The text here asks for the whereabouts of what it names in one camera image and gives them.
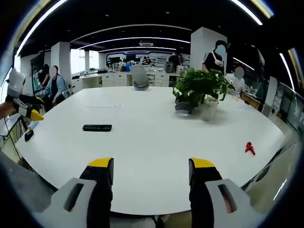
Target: light blue shirt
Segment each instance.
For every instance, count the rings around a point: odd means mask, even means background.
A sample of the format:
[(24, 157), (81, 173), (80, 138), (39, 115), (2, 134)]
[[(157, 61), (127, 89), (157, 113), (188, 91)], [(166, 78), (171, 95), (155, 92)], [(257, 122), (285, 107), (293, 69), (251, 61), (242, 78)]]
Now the light blue shirt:
[[(52, 81), (53, 79), (51, 78), (48, 83), (47, 83), (47, 87), (43, 90), (43, 91), (40, 91), (37, 93), (37, 96), (45, 96), (45, 95), (48, 95), (48, 97), (51, 97), (51, 91), (52, 91)], [(56, 83), (57, 83), (57, 88), (58, 88), (58, 91), (54, 97), (54, 100), (53, 101), (56, 101), (57, 97), (62, 94), (62, 92), (66, 91), (67, 90), (67, 87), (66, 87), (66, 84), (65, 84), (65, 81), (63, 79), (63, 77), (61, 75), (57, 75), (57, 78), (56, 78)]]

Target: white pot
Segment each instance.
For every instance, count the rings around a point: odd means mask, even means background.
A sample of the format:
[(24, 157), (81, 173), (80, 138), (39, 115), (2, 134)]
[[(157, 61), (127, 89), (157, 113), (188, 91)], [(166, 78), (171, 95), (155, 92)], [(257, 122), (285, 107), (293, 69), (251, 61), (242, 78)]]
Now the white pot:
[(201, 105), (201, 114), (200, 117), (204, 121), (210, 121), (214, 118), (219, 101), (212, 96), (207, 95), (204, 98), (204, 103)]

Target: red object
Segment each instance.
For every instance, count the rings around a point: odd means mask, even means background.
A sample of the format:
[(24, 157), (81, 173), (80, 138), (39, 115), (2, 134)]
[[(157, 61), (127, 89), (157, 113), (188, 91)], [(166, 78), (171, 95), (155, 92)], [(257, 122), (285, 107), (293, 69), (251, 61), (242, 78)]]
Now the red object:
[(246, 144), (246, 149), (245, 149), (245, 153), (251, 151), (253, 155), (256, 154), (255, 150), (253, 149), (253, 146), (251, 144), (251, 142), (247, 142)]

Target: round table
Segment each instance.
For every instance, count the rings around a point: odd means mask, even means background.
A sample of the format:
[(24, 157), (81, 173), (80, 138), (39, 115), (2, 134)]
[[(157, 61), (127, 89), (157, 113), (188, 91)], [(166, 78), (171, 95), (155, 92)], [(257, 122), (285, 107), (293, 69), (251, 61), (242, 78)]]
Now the round table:
[[(283, 133), (242, 100), (227, 95), (215, 119), (179, 117), (172, 88), (84, 89), (45, 114), (34, 136), (17, 148), (56, 188), (79, 177), (98, 158), (114, 158), (111, 211), (160, 215), (190, 210), (191, 157), (213, 162), (238, 186), (254, 177), (281, 148)], [(84, 132), (84, 124), (112, 124)], [(252, 142), (256, 156), (245, 153)]]

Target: white shirt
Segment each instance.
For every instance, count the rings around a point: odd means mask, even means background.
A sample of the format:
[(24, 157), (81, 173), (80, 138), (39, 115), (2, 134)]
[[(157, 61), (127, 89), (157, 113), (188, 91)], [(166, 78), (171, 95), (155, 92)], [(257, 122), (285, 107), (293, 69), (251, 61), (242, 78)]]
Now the white shirt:
[(231, 80), (233, 81), (233, 86), (235, 90), (230, 89), (228, 90), (228, 93), (240, 97), (240, 92), (245, 90), (245, 81), (243, 78), (237, 78), (234, 76), (234, 74), (227, 74), (225, 77), (228, 81)]

